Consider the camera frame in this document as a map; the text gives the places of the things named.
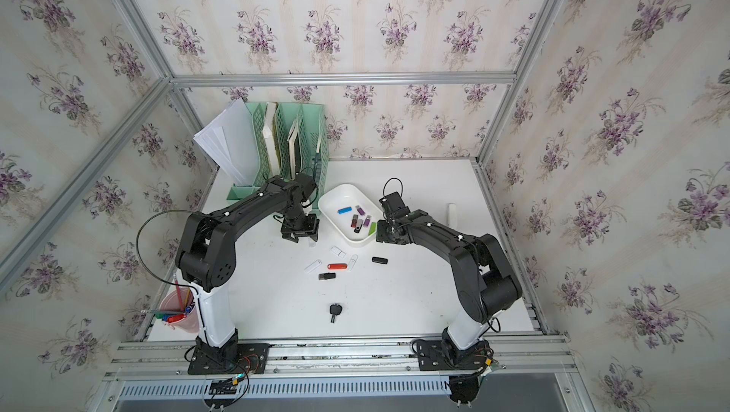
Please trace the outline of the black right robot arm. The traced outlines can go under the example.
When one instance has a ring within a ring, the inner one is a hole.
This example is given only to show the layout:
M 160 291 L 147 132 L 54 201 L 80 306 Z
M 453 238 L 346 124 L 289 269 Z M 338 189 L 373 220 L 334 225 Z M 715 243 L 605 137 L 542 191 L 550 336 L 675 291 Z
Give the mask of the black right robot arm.
M 523 288 L 499 241 L 452 229 L 424 210 L 410 210 L 401 195 L 379 199 L 383 218 L 376 225 L 382 244 L 416 245 L 445 260 L 452 271 L 462 311 L 445 330 L 446 347 L 465 352 L 477 344 L 488 323 L 523 298 Z

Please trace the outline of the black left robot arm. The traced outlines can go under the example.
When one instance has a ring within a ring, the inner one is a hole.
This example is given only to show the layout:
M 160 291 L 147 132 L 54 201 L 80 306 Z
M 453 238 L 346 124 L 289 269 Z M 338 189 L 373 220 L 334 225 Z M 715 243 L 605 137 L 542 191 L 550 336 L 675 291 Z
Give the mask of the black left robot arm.
M 221 352 L 238 343 L 228 282 L 237 267 L 239 239 L 264 219 L 277 215 L 283 240 L 296 243 L 304 238 L 316 242 L 319 218 L 306 210 L 315 194 L 317 181 L 306 173 L 292 180 L 275 176 L 226 208 L 188 216 L 175 266 L 182 279 L 193 286 L 200 325 L 198 345 Z

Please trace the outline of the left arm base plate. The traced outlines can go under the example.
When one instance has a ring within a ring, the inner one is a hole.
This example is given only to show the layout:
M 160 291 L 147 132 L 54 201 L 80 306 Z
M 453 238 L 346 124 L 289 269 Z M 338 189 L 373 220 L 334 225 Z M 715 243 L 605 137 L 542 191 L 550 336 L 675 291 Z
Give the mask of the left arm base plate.
M 193 376 L 262 374 L 270 347 L 268 344 L 238 343 L 235 347 L 228 345 L 218 349 L 197 344 L 192 352 L 186 353 L 187 374 Z

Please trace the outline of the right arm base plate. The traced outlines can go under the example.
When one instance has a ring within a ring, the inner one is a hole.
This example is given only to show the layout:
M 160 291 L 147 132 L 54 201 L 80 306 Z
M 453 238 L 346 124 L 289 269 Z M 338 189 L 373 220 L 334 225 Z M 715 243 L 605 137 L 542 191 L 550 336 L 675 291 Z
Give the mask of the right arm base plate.
M 415 339 L 411 351 L 420 371 L 479 371 L 494 360 L 494 350 L 487 341 L 460 350 L 449 341 Z

